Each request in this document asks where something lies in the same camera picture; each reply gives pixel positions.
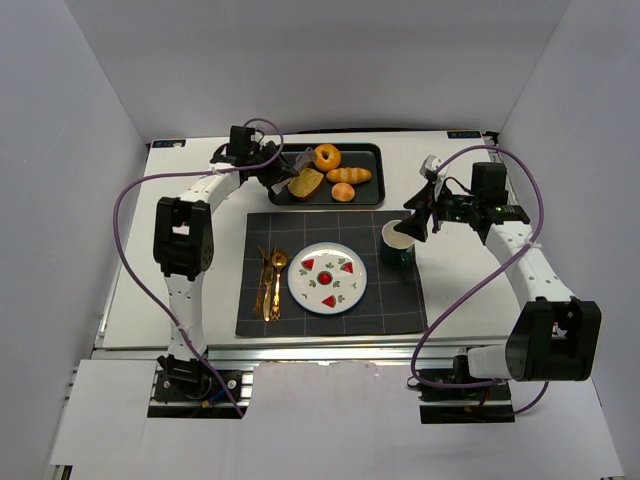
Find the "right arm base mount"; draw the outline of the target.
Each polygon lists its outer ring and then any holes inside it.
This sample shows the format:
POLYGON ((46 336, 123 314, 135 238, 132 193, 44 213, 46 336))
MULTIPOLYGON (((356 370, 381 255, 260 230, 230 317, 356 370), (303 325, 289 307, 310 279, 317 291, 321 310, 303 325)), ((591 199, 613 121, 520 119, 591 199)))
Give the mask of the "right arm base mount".
MULTIPOLYGON (((446 368, 423 368, 419 375, 431 382, 469 384, 484 382, 469 373, 466 355, 456 355, 446 368)), ((508 385, 443 389, 418 383, 419 413, 423 425, 497 424, 515 421, 508 385)))

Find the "orange glazed donut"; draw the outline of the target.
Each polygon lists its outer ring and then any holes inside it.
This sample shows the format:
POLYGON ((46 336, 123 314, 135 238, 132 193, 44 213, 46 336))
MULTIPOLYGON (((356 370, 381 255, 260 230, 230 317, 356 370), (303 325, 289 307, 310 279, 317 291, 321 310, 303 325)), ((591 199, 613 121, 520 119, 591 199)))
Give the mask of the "orange glazed donut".
POLYGON ((333 144, 321 144, 314 149, 314 165, 321 172, 337 169, 341 160, 341 152, 333 144))

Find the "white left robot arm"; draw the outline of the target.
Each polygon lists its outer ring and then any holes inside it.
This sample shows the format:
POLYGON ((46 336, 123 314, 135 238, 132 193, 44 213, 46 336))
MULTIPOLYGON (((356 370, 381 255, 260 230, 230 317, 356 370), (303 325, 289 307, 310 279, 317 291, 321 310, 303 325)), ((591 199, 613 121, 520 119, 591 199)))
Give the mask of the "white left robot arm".
POLYGON ((255 139, 256 130, 233 126, 229 142, 218 148, 209 169, 177 197, 156 205, 153 257, 169 294, 171 339, 167 355, 192 361, 207 351, 202 325, 202 291, 214 257, 212 215, 249 178, 276 193, 300 176, 312 160, 305 152, 295 159, 283 155, 283 144, 255 139))

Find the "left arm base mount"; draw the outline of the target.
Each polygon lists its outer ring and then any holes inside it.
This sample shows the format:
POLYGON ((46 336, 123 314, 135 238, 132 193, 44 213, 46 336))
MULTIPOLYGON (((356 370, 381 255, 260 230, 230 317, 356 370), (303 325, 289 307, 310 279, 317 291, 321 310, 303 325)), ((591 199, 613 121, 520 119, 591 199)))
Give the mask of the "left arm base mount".
POLYGON ((215 375, 197 359, 159 356, 147 417, 240 419, 249 402, 244 377, 241 370, 222 369, 215 375))

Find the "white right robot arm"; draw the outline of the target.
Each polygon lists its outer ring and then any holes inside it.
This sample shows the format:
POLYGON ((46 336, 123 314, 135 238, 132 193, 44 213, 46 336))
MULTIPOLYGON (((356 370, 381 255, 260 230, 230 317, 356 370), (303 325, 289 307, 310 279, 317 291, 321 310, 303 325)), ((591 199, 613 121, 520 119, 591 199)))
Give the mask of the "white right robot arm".
POLYGON ((456 357, 452 382, 479 388, 491 381, 584 381, 591 375, 602 313, 579 299, 554 272, 534 241, 530 219, 508 202, 507 170, 478 162, 470 190, 446 187, 447 166, 429 156, 420 173, 427 183, 405 203, 412 215, 396 231, 418 241, 444 222, 469 225, 500 264, 521 313, 499 345, 473 347, 456 357))

